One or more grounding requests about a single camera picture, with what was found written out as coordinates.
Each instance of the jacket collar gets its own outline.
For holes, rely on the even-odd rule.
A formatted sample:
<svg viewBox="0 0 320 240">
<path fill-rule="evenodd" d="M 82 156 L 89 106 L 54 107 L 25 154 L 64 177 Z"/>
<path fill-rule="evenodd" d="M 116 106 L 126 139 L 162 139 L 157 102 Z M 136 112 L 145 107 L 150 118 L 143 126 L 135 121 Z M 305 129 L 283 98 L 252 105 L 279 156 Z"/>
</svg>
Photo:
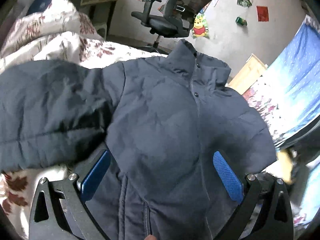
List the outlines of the jacket collar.
<svg viewBox="0 0 320 240">
<path fill-rule="evenodd" d="M 163 61 L 162 67 L 190 81 L 195 75 L 196 64 L 200 64 L 200 69 L 203 68 L 196 71 L 197 80 L 209 86 L 209 89 L 225 86 L 231 72 L 230 67 L 215 57 L 197 52 L 185 39 L 178 42 Z"/>
</svg>

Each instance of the red card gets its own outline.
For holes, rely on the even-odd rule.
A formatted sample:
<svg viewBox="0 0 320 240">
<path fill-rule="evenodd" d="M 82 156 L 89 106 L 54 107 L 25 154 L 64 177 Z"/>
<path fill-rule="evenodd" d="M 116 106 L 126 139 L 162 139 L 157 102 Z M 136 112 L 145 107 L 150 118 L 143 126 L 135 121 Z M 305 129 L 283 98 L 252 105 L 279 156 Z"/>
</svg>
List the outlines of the red card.
<svg viewBox="0 0 320 240">
<path fill-rule="evenodd" d="M 267 6 L 257 6 L 258 22 L 268 22 L 269 12 Z"/>
</svg>

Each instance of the metal screw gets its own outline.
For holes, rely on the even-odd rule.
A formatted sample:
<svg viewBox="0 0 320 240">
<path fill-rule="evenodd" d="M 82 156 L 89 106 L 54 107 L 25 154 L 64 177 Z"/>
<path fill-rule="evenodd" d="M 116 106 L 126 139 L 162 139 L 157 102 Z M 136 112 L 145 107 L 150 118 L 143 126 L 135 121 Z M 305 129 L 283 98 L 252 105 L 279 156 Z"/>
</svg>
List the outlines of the metal screw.
<svg viewBox="0 0 320 240">
<path fill-rule="evenodd" d="M 41 184 L 44 184 L 46 181 L 47 181 L 47 178 L 45 178 L 45 177 L 43 177 L 43 178 L 40 179 L 40 183 L 41 183 Z"/>
<path fill-rule="evenodd" d="M 70 179 L 70 180 L 74 180 L 76 177 L 77 177 L 77 174 L 75 174 L 75 173 L 71 173 L 71 174 L 69 175 L 69 179 Z"/>
<path fill-rule="evenodd" d="M 282 179 L 277 179 L 277 182 L 278 182 L 279 184 L 283 184 L 283 180 L 282 180 Z"/>
<path fill-rule="evenodd" d="M 256 179 L 256 176 L 254 176 L 253 174 L 248 174 L 248 175 L 247 175 L 247 178 L 248 178 L 248 180 L 253 181 L 253 180 Z"/>
</svg>

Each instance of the jacket's left sleeve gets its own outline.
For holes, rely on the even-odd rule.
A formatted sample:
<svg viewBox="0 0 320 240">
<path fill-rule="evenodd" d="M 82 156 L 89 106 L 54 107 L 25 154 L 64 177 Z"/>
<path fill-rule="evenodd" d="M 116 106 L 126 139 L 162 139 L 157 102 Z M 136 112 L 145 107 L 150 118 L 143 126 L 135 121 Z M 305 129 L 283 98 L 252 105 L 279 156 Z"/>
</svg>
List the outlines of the jacket's left sleeve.
<svg viewBox="0 0 320 240">
<path fill-rule="evenodd" d="M 32 61 L 0 75 L 0 170 L 72 164 L 105 139 L 123 93 L 121 62 L 86 69 Z"/>
</svg>

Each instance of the white blanket with red leaves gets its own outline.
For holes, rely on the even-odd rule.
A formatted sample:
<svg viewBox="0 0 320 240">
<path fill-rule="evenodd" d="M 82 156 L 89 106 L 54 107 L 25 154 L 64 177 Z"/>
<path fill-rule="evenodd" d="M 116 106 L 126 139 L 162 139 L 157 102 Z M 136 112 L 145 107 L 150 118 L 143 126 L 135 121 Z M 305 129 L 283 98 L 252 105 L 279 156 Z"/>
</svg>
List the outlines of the white blanket with red leaves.
<svg viewBox="0 0 320 240">
<path fill-rule="evenodd" d="M 161 55 L 104 41 L 87 15 L 79 13 L 71 2 L 52 0 L 43 13 L 14 23 L 0 51 L 0 74 L 31 60 L 59 58 L 86 68 L 104 68 L 117 61 L 152 56 Z M 30 209 L 39 179 L 61 180 L 68 174 L 65 165 L 2 174 L 0 204 L 22 238 L 28 239 Z"/>
</svg>

